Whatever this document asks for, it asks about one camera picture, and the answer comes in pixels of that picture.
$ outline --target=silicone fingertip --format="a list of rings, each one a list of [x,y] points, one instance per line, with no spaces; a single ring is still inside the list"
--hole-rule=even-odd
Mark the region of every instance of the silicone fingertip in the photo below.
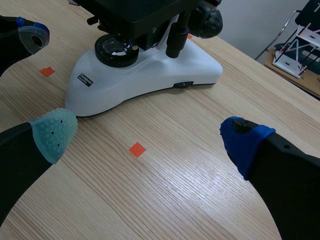
[[[76,116],[59,108],[28,122],[37,148],[49,163],[56,164],[77,132]]]

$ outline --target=red square marker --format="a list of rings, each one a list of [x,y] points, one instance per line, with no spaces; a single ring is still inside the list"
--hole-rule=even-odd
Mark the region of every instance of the red square marker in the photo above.
[[[54,74],[56,71],[53,70],[51,67],[43,68],[39,71],[43,76],[49,77],[51,74]]]
[[[137,142],[129,149],[129,151],[136,158],[138,158],[141,154],[143,154],[146,151],[146,149],[140,143]]]

